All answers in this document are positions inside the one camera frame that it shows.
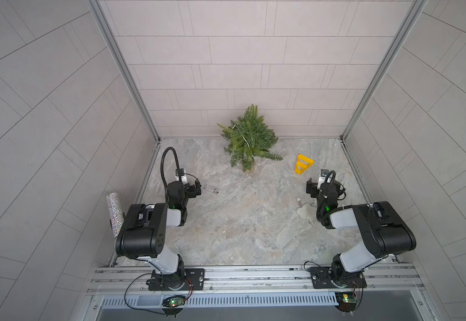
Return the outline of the small green christmas tree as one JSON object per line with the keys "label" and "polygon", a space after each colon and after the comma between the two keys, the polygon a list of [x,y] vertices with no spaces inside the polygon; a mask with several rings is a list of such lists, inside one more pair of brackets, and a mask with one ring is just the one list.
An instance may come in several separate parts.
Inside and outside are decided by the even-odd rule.
{"label": "small green christmas tree", "polygon": [[221,136],[228,142],[224,150],[230,155],[231,167],[241,167],[247,173],[253,170],[257,158],[283,160],[281,155],[271,152],[278,137],[259,115],[257,105],[251,104],[242,116],[230,120],[228,126],[217,125],[222,130]]}

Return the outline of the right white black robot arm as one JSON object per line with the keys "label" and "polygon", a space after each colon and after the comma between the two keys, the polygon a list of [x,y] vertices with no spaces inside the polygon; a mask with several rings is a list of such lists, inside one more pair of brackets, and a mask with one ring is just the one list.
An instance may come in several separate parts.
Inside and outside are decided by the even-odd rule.
{"label": "right white black robot arm", "polygon": [[365,268],[387,258],[416,248],[411,229],[387,201],[345,205],[338,201],[345,188],[335,180],[331,171],[322,182],[309,179],[306,193],[317,200],[317,221],[328,230],[356,227],[361,241],[350,250],[333,257],[329,279],[338,288],[364,287]]}

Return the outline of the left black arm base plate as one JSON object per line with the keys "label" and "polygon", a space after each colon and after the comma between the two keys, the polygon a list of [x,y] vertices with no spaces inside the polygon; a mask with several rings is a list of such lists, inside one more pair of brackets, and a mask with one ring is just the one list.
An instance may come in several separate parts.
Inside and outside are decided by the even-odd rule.
{"label": "left black arm base plate", "polygon": [[157,274],[153,271],[151,278],[146,281],[149,291],[189,291],[203,290],[205,279],[203,268],[185,268],[173,274]]}

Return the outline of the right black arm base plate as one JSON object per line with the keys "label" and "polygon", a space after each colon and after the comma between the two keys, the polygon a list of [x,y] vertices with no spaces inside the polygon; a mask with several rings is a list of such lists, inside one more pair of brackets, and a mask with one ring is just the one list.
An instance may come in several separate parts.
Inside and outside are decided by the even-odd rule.
{"label": "right black arm base plate", "polygon": [[367,282],[361,272],[348,273],[331,272],[330,267],[310,267],[307,269],[311,276],[314,289],[354,289],[366,288]]}

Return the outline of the thin wire string lights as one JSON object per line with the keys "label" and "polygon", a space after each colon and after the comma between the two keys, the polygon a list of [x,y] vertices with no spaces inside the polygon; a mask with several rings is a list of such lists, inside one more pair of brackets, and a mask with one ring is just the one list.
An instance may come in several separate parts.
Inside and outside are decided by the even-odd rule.
{"label": "thin wire string lights", "polygon": [[243,141],[248,148],[254,147],[255,141],[250,125],[234,122],[232,125],[232,138],[239,143]]}

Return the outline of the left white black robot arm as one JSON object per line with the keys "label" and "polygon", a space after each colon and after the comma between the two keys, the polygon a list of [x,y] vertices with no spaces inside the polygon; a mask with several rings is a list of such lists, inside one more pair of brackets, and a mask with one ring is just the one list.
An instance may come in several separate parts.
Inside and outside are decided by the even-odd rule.
{"label": "left white black robot arm", "polygon": [[183,227],[187,220],[189,199],[201,195],[201,184],[174,181],[168,184],[166,203],[130,206],[119,234],[115,250],[136,261],[147,262],[154,271],[147,281],[149,290],[202,290],[205,271],[187,269],[183,258],[165,247],[168,227]]}

